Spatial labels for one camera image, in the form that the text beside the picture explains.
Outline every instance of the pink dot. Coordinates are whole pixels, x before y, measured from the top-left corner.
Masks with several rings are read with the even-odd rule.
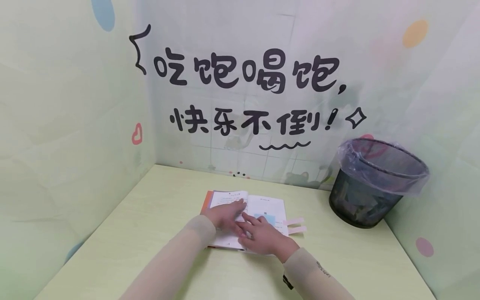
[[[415,241],[415,245],[417,246],[417,250],[420,252],[421,255],[425,257],[432,257],[433,256],[433,246],[432,244],[425,238],[418,238]]]

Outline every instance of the black trash can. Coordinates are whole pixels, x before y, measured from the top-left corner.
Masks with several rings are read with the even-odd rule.
[[[418,195],[430,172],[399,145],[358,138],[338,148],[340,171],[330,206],[345,222],[372,228],[404,195]]]

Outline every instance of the light green desk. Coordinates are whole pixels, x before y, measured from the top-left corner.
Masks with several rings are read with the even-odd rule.
[[[208,190],[246,190],[285,200],[287,217],[305,218],[295,237],[357,300],[435,299],[385,222],[357,229],[328,205],[329,192],[154,166],[36,300],[117,300],[150,259],[199,214]],[[300,299],[272,257],[207,249],[178,299]]]

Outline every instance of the arm sleeve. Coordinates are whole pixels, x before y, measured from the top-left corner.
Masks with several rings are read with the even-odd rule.
[[[304,300],[355,300],[304,248],[295,251],[283,266],[285,277]]]
[[[205,216],[190,220],[152,258],[120,300],[173,299],[197,254],[213,240],[215,232],[215,226]]]

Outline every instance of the cat illustration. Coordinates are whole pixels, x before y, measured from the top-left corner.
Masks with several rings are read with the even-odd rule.
[[[308,181],[308,172],[303,172],[301,174],[287,173],[287,178],[285,179],[285,184],[287,185],[296,185],[304,188],[318,189],[320,187],[319,181]]]

